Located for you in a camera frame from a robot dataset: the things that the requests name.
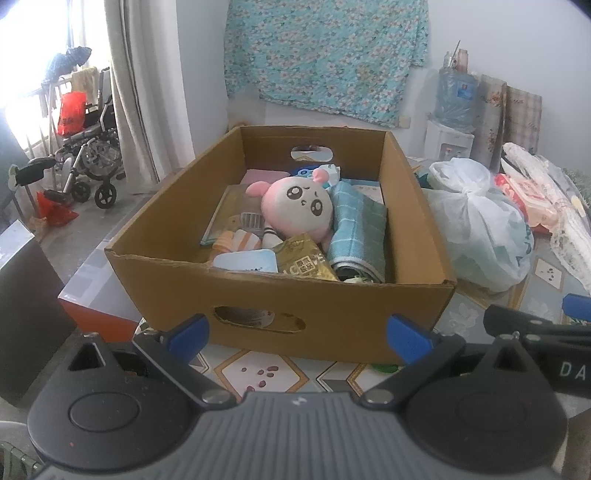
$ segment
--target pink plush toy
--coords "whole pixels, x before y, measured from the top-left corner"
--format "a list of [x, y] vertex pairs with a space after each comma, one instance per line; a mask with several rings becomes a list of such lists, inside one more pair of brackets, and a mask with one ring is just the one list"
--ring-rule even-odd
[[257, 181], [246, 189], [246, 194], [262, 197], [265, 221], [286, 239], [309, 233], [314, 242], [328, 246], [333, 206], [328, 192], [322, 188], [328, 179], [328, 172], [317, 168], [311, 179], [286, 177], [273, 184]]

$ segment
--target blue checkered towel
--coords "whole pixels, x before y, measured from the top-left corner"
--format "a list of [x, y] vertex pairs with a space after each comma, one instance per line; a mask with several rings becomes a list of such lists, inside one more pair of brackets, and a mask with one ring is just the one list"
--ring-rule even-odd
[[384, 235], [387, 208], [350, 184], [329, 188], [335, 210], [335, 235], [326, 258], [343, 280], [357, 275], [385, 282]]

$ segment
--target gold snack package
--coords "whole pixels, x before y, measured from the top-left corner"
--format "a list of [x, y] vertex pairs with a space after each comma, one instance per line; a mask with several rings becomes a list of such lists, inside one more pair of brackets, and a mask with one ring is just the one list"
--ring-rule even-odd
[[280, 273], [339, 281], [324, 255], [307, 233], [273, 247]]

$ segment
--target red plastic bag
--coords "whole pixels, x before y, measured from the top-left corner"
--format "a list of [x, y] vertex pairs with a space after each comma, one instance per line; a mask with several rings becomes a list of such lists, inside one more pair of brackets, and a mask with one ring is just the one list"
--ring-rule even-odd
[[57, 134], [69, 137], [84, 129], [86, 115], [86, 94], [84, 92], [64, 93], [61, 97], [60, 119]]
[[495, 184], [523, 213], [532, 231], [550, 233], [550, 229], [558, 222], [558, 212], [533, 180], [498, 173]]
[[51, 226], [64, 226], [78, 217], [78, 214], [68, 207], [47, 199], [43, 192], [37, 192], [37, 203], [41, 218], [47, 218], [47, 223]]

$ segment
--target window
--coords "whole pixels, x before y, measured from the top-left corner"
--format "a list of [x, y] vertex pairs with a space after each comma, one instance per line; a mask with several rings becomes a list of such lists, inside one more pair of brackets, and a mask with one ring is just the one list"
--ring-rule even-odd
[[[103, 2], [18, 0], [0, 20], [0, 45], [0, 108], [6, 107], [8, 124], [23, 149], [42, 139], [47, 144], [49, 119], [43, 117], [41, 108], [45, 100], [36, 92], [51, 59], [65, 53], [69, 45], [92, 48], [89, 64], [99, 70], [109, 65]], [[60, 83], [59, 94], [70, 90], [69, 82]], [[59, 116], [56, 96], [54, 124]]]

